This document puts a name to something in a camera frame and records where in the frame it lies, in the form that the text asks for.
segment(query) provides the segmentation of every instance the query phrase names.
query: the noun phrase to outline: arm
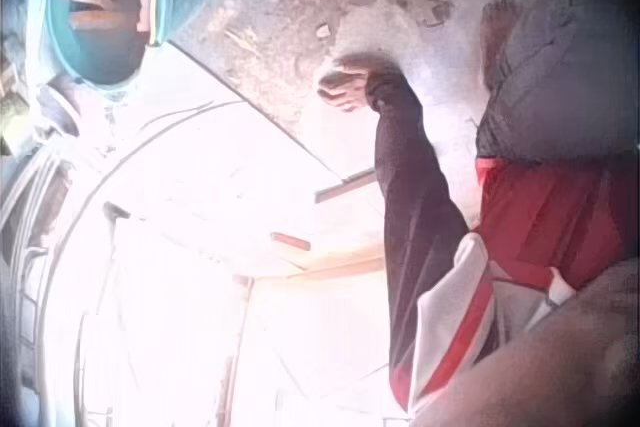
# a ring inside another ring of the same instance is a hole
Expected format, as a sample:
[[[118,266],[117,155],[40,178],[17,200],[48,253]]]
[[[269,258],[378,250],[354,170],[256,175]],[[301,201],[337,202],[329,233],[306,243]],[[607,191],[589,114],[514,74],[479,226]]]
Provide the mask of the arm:
[[[375,166],[386,205],[390,367],[408,367],[410,374],[416,302],[453,267],[468,228],[449,198],[447,181],[424,132],[422,106],[404,76],[372,75],[366,95],[380,114]]]

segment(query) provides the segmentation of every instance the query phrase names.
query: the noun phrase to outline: dark sleeve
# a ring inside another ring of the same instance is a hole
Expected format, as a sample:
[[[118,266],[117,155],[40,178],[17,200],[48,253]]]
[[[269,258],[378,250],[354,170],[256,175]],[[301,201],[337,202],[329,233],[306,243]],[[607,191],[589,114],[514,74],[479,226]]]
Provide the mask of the dark sleeve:
[[[449,198],[447,181],[424,132],[422,106],[404,76],[373,76],[366,92],[380,114],[375,168],[385,199],[393,370],[401,363],[411,365],[418,297],[452,268],[468,228]]]

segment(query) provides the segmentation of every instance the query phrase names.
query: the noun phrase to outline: sleeve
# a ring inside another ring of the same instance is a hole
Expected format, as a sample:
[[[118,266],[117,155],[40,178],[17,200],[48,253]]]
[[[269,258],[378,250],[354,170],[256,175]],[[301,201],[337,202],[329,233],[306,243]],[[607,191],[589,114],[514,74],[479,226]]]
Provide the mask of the sleeve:
[[[380,114],[375,168],[385,199],[390,380],[396,400],[406,408],[417,300],[453,267],[468,227],[449,198],[447,181],[424,131],[422,106],[404,76],[371,76],[366,94]]]

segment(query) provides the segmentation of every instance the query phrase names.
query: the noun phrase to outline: man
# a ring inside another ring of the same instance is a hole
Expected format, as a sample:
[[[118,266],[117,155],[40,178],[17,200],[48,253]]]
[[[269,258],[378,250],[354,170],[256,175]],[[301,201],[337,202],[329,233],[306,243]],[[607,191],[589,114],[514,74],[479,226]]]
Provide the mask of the man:
[[[485,8],[491,98],[477,133],[483,199],[472,231],[393,62],[345,59],[320,82],[328,104],[380,114],[390,382],[411,414],[638,255],[638,47],[633,0]]]

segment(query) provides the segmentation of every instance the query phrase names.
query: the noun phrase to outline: hand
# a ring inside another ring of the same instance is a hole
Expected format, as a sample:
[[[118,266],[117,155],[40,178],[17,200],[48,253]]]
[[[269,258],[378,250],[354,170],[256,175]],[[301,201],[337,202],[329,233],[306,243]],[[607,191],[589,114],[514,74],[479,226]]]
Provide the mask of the hand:
[[[334,65],[334,72],[323,77],[318,85],[318,95],[328,105],[343,112],[369,105],[366,87],[374,75],[399,72],[391,59],[382,55],[352,55]]]

